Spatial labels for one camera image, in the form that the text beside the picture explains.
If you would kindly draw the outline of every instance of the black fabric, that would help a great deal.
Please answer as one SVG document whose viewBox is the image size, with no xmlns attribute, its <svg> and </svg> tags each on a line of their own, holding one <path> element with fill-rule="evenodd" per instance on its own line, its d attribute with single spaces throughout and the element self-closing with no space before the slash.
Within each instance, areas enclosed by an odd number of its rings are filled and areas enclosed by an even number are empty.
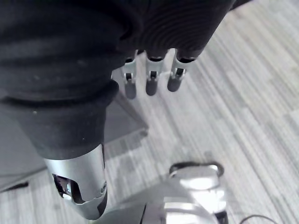
<svg viewBox="0 0 299 224">
<path fill-rule="evenodd" d="M 116 46 L 126 24 L 106 13 L 0 3 L 0 88 L 31 101 L 76 99 L 103 88 L 125 61 Z"/>
<path fill-rule="evenodd" d="M 0 111 L 17 120 L 40 156 L 65 160 L 84 155 L 104 143 L 106 107 L 118 91 L 110 81 L 80 100 L 29 102 L 4 98 Z"/>
<path fill-rule="evenodd" d="M 0 109 L 20 123 L 42 157 L 88 153 L 104 141 L 106 106 L 117 91 L 112 70 L 136 49 L 200 54 L 234 2 L 1 2 L 0 88 L 8 97 Z M 168 89 L 179 85 L 170 80 Z M 135 88 L 128 91 L 135 97 Z"/>
</svg>

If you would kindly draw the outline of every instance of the silver robotic arm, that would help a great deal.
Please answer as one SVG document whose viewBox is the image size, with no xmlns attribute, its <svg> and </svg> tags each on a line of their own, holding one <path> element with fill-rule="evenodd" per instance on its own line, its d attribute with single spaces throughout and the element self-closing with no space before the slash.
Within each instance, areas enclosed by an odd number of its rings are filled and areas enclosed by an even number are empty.
<svg viewBox="0 0 299 224">
<path fill-rule="evenodd" d="M 215 165 L 181 168 L 112 208 L 95 224 L 228 224 Z"/>
</svg>

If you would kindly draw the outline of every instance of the silver metal part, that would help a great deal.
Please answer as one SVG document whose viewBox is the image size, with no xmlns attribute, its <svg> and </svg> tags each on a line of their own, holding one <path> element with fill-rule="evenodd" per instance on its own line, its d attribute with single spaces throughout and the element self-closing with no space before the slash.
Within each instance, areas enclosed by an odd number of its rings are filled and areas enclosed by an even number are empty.
<svg viewBox="0 0 299 224">
<path fill-rule="evenodd" d="M 173 177 L 178 178 L 180 184 L 209 213 L 216 214 L 226 209 L 225 190 L 214 167 L 186 167 L 175 171 Z"/>
<path fill-rule="evenodd" d="M 121 73 L 125 84 L 129 81 L 134 84 L 136 82 L 136 59 L 132 58 L 131 62 L 125 63 L 124 66 L 121 67 Z"/>
<path fill-rule="evenodd" d="M 147 204 L 142 219 L 142 224 L 217 223 L 217 219 L 200 205 L 180 202 L 176 198 L 172 201 Z"/>
<path fill-rule="evenodd" d="M 181 197 L 182 191 L 185 189 L 179 182 L 170 179 L 138 194 L 140 200 L 106 212 L 95 224 L 218 224 L 216 217 L 192 197 Z"/>
<path fill-rule="evenodd" d="M 154 62 L 146 57 L 146 78 L 151 80 L 151 71 L 156 72 L 155 81 L 159 80 L 164 60 Z"/>
<path fill-rule="evenodd" d="M 99 218 L 97 206 L 107 192 L 102 145 L 77 158 L 45 162 L 61 197 L 83 217 Z"/>
<path fill-rule="evenodd" d="M 177 58 L 177 51 L 176 51 L 174 58 L 173 58 L 173 62 L 172 62 L 170 77 L 178 79 L 178 80 L 182 80 L 192 64 L 193 64 L 193 61 L 188 62 L 188 63 L 180 62 Z"/>
</svg>

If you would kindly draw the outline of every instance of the black cable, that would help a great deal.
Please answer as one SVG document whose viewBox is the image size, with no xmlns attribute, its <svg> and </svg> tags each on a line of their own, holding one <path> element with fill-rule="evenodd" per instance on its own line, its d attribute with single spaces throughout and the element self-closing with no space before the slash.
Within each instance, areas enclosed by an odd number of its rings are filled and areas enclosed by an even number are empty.
<svg viewBox="0 0 299 224">
<path fill-rule="evenodd" d="M 263 215 L 250 215 L 250 216 L 247 216 L 245 217 L 244 219 L 241 220 L 240 224 L 243 224 L 245 223 L 247 220 L 251 219 L 251 218 L 264 218 L 264 219 L 267 219 L 269 220 L 270 222 L 273 222 L 274 224 L 278 224 L 277 222 L 275 222 L 273 219 L 269 218 L 269 217 L 266 217 L 266 216 L 263 216 Z"/>
</svg>

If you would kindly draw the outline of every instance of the gray carpet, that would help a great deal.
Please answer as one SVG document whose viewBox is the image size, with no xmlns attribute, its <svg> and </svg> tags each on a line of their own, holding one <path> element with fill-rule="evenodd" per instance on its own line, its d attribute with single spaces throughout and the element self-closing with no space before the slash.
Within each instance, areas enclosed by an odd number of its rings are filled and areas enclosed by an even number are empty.
<svg viewBox="0 0 299 224">
<path fill-rule="evenodd" d="M 298 0 L 256 0 L 229 13 L 176 93 L 166 89 L 173 51 L 154 97 L 145 93 L 145 55 L 138 59 L 132 103 L 149 134 L 106 147 L 109 207 L 161 181 L 174 162 L 217 160 L 230 223 L 253 213 L 299 222 L 298 11 Z M 86 221 L 42 172 L 29 188 L 0 194 L 0 223 Z"/>
</svg>

